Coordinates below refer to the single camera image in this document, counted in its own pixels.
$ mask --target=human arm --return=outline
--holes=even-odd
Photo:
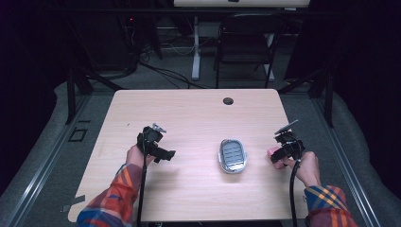
[[[147,156],[147,165],[154,159]],[[135,145],[127,151],[110,187],[95,197],[78,215],[77,226],[131,226],[133,203],[138,198],[144,156]]]
[[[291,168],[295,166],[295,161],[288,158],[285,158],[283,163]],[[311,226],[357,226],[348,211],[342,189],[321,185],[319,160],[314,152],[304,153],[296,176],[306,187]]]

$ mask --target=round hole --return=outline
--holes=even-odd
[[[230,98],[230,97],[225,97],[225,98],[223,99],[223,103],[226,104],[226,105],[232,105],[232,104],[234,103],[234,101],[233,101],[233,99]]]

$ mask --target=chair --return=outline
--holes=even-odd
[[[239,13],[222,21],[218,29],[218,50],[215,58],[216,88],[220,64],[268,64],[265,88],[274,60],[277,40],[286,23],[278,15],[267,13]],[[267,35],[273,35],[268,44]]]

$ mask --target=desk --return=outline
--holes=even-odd
[[[307,8],[310,0],[239,0],[238,2],[229,2],[228,0],[174,0],[175,7],[181,8]],[[199,42],[199,21],[198,17],[194,19],[194,62],[192,66],[192,79],[200,78],[201,51]],[[268,72],[269,65],[264,65]]]
[[[234,103],[225,105],[225,97]],[[115,93],[77,192],[86,201],[71,207],[71,221],[110,185],[137,134],[153,122],[167,131],[160,147],[177,152],[148,168],[143,221],[291,218],[290,169],[275,169],[267,157],[278,145],[274,133],[288,123],[275,90],[132,90]],[[248,152],[239,174],[225,173],[218,163],[223,139],[241,141]],[[294,187],[303,218],[305,187],[298,180]]]

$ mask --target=plaid shirt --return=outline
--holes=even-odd
[[[77,226],[132,226],[133,203],[138,197],[142,168],[122,165],[111,186],[94,198],[78,216]],[[305,189],[311,226],[357,226],[345,204],[344,192],[335,186]]]
[[[132,226],[141,173],[142,167],[122,165],[111,186],[79,213],[77,226]]]
[[[344,192],[335,186],[311,186],[305,189],[311,226],[357,226],[348,211]]]

